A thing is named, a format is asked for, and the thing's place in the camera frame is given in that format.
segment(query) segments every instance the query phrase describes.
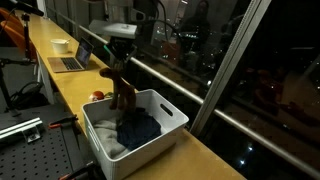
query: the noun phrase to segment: brown stuffed animal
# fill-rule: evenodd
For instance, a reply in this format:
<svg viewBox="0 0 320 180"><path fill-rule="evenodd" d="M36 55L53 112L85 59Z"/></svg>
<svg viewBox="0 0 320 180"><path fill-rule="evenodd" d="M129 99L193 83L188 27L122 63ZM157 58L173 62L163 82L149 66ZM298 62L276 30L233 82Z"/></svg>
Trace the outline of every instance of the brown stuffed animal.
<svg viewBox="0 0 320 180"><path fill-rule="evenodd" d="M134 112L136 108L134 87L123 81L119 70L107 67L101 69L99 73L100 76L113 81L113 96L109 108Z"/></svg>

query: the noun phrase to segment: laundry basket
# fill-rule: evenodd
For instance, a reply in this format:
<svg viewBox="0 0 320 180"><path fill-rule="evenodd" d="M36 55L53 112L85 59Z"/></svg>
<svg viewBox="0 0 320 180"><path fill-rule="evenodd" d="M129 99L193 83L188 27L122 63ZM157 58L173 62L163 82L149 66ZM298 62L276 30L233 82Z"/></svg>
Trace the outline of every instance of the laundry basket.
<svg viewBox="0 0 320 180"><path fill-rule="evenodd" d="M123 179L169 148L176 142L189 120L185 114L154 90L140 91L136 96L136 106L145 108L146 112L161 125L161 135L118 159L108 156L94 131L93 124L102 119L119 116L120 111L109 109L111 99L83 105L87 137L108 180Z"/></svg>

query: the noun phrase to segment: laptop screen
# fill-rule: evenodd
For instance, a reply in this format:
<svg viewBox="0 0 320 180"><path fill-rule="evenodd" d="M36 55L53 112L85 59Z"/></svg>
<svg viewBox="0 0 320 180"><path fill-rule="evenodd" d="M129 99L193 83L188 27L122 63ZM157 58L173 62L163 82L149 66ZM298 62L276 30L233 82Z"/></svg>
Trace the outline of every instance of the laptop screen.
<svg viewBox="0 0 320 180"><path fill-rule="evenodd" d="M86 68L89 63L89 59L92 51L93 51L93 45L90 44L84 38L81 38L79 47L76 53L76 59L84 68Z"/></svg>

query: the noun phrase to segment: wooden desk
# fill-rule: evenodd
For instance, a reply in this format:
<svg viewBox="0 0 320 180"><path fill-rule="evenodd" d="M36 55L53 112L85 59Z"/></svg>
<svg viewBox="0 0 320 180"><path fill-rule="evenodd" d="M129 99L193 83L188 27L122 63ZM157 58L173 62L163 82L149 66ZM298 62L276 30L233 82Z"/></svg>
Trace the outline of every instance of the wooden desk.
<svg viewBox="0 0 320 180"><path fill-rule="evenodd" d="M47 61L49 56L74 56L78 42L50 20L31 15L29 23L30 39L33 41L41 66L43 77L50 75L58 87L66 104L79 117L84 129L81 107L88 102L95 90L112 91L112 81L101 78L99 70L106 65L92 55L89 69L82 72L53 73ZM71 39L68 54L56 54L50 39ZM150 161L127 179L244 179L237 171L204 146L189 132L183 131L177 143Z"/></svg>

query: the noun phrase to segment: dark blue cloth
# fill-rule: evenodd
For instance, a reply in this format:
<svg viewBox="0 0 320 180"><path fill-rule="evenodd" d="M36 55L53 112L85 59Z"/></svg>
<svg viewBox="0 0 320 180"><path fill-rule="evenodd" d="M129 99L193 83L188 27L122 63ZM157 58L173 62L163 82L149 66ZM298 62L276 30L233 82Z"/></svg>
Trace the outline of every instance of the dark blue cloth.
<svg viewBox="0 0 320 180"><path fill-rule="evenodd" d="M130 151L161 135L161 125L146 112L125 114L117 128L117 141Z"/></svg>

